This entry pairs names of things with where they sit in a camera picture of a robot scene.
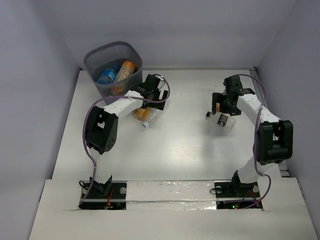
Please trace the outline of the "blue tinted water bottle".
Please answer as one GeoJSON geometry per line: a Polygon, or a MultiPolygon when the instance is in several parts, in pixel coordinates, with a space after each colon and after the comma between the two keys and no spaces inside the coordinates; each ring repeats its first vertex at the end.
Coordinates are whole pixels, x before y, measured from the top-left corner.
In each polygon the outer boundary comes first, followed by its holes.
{"type": "Polygon", "coordinates": [[[119,68],[116,65],[112,65],[110,67],[108,67],[98,78],[98,80],[96,81],[98,84],[100,85],[110,85],[112,84],[115,79],[116,76],[118,74],[118,70],[119,68]]]}

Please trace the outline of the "clear bottle black label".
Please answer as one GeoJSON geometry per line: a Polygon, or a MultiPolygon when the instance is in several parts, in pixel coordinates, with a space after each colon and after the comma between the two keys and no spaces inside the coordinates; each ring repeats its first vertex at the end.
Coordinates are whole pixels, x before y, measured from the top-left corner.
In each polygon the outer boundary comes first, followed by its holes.
{"type": "Polygon", "coordinates": [[[208,111],[205,117],[208,121],[222,127],[226,132],[231,132],[236,124],[236,120],[233,117],[220,112],[212,114],[208,111]]]}

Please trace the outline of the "small orange juice bottle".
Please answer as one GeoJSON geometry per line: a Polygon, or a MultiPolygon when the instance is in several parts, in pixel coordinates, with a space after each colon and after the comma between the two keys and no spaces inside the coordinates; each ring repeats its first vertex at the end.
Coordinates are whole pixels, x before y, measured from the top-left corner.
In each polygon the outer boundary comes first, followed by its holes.
{"type": "Polygon", "coordinates": [[[216,103],[216,105],[215,105],[215,110],[216,110],[216,112],[220,112],[220,103],[216,103]]]}

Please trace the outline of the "orange bottle white cap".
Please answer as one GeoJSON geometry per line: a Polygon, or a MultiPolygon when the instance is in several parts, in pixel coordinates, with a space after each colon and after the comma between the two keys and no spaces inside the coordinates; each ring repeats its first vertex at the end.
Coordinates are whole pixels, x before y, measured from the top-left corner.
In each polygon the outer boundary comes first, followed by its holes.
{"type": "Polygon", "coordinates": [[[111,92],[114,96],[122,95],[126,88],[126,83],[124,83],[124,79],[131,76],[136,69],[136,66],[129,60],[125,60],[122,64],[115,80],[114,86],[111,88],[111,92]]]}

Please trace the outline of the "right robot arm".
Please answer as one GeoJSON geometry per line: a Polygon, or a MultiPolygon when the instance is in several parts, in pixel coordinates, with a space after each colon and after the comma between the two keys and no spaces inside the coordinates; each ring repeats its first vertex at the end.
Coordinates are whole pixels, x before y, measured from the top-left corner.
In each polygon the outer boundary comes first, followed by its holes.
{"type": "Polygon", "coordinates": [[[241,75],[229,76],[223,81],[224,91],[212,94],[211,111],[206,117],[228,130],[235,126],[235,116],[245,114],[254,125],[253,156],[244,167],[237,170],[229,182],[214,187],[221,198],[241,197],[252,190],[259,177],[275,164],[293,155],[294,126],[289,120],[281,120],[260,102],[251,88],[244,88],[241,75]]]}

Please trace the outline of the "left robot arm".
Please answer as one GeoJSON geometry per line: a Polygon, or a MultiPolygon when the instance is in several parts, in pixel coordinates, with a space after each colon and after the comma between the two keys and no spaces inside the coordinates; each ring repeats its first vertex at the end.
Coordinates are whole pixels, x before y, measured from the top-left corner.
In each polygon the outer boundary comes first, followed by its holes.
{"type": "Polygon", "coordinates": [[[93,165],[93,172],[81,202],[89,196],[106,198],[111,192],[112,175],[107,173],[105,162],[93,157],[91,150],[102,156],[116,143],[119,120],[139,108],[163,110],[171,94],[166,78],[161,74],[148,74],[145,81],[124,95],[107,96],[96,100],[89,108],[82,127],[84,151],[93,165]]]}

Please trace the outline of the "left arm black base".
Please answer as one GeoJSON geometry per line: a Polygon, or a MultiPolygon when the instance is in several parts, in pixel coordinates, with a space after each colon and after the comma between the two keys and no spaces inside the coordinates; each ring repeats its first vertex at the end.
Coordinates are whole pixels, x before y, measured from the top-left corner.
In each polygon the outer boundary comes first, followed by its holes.
{"type": "Polygon", "coordinates": [[[82,210],[125,210],[127,201],[127,182],[112,181],[110,177],[105,184],[93,182],[93,185],[85,199],[90,182],[79,181],[82,188],[79,208],[82,210]]]}

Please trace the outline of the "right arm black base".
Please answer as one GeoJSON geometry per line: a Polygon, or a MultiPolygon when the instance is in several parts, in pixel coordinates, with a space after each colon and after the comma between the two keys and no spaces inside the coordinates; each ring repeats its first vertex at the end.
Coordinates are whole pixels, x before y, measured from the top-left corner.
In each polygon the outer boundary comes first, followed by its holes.
{"type": "Polygon", "coordinates": [[[260,199],[258,183],[254,182],[240,188],[232,190],[231,181],[218,181],[214,183],[214,187],[209,191],[216,197],[216,208],[218,210],[237,210],[245,209],[251,204],[249,209],[262,209],[262,204],[257,203],[260,199]]]}

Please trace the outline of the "orange bottle blue white label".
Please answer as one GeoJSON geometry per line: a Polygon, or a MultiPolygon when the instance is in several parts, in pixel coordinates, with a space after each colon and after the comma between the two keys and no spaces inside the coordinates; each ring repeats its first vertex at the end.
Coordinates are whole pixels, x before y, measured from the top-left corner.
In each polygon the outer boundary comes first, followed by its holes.
{"type": "Polygon", "coordinates": [[[145,121],[148,118],[150,111],[151,111],[150,107],[138,108],[134,112],[133,117],[139,121],[145,121]]]}

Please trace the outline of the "clear ribbed plastic bottle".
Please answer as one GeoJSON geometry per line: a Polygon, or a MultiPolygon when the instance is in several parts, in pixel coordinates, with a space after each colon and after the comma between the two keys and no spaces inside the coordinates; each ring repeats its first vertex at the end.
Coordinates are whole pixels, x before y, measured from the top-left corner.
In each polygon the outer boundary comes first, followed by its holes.
{"type": "Polygon", "coordinates": [[[148,128],[162,113],[161,110],[147,107],[142,115],[142,126],[148,128]]]}

